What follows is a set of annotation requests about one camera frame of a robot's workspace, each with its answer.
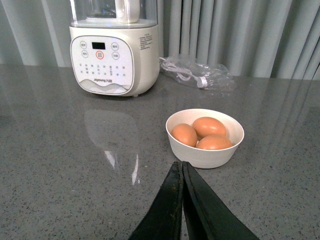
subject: digital display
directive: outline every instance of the digital display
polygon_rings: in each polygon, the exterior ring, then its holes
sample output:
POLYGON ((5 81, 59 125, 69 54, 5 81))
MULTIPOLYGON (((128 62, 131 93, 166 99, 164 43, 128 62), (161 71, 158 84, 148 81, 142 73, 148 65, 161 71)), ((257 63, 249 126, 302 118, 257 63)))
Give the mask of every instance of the digital display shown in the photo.
POLYGON ((103 49, 105 50, 106 49, 106 45, 104 42, 93 42, 92 43, 92 48, 93 49, 103 49))

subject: brand logo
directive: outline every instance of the brand logo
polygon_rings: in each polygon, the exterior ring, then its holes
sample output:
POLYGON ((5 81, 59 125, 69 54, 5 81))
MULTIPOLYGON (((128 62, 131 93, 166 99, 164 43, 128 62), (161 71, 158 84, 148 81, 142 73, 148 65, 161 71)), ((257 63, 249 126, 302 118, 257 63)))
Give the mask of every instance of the brand logo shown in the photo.
POLYGON ((112 79, 100 79, 100 78, 95 78, 95 82, 104 82, 104 83, 112 83, 112 79))

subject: red button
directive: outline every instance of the red button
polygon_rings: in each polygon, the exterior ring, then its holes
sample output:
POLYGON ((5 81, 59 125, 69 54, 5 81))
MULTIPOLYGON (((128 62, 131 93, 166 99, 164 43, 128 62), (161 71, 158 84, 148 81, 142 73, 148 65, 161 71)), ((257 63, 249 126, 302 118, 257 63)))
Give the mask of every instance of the red button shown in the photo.
POLYGON ((104 53, 102 51, 96 51, 95 56, 97 59, 103 59, 104 58, 104 53))

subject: button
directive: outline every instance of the button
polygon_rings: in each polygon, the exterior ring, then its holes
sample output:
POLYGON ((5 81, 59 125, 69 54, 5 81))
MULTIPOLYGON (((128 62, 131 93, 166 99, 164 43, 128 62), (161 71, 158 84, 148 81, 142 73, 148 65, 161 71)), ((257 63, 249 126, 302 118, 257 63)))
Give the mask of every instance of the button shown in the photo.
POLYGON ((117 53, 116 51, 114 51, 114 52, 112 53, 112 58, 113 58, 114 60, 118 60, 118 59, 120 58, 119 53, 117 53))
POLYGON ((80 47, 81 47, 82 49, 86 49, 86 48, 87 48, 87 43, 86 43, 85 41, 81 41, 81 42, 80 42, 80 47))
POLYGON ((104 58, 104 53, 102 51, 96 51, 95 56, 97 59, 103 59, 104 58))
POLYGON ((81 52, 82 57, 84 57, 85 59, 89 56, 88 52, 86 50, 83 50, 81 52))
POLYGON ((119 49, 119 45, 116 42, 111 43, 111 49, 113 51, 117 51, 119 49))

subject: control panel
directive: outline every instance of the control panel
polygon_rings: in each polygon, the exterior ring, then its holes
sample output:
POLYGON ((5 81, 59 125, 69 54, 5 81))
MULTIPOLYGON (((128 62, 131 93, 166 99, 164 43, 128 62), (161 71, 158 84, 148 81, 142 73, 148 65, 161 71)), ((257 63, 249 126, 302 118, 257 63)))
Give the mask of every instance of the control panel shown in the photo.
POLYGON ((134 84, 132 51, 122 39, 78 36, 70 47, 78 83, 89 92, 120 95, 134 84))

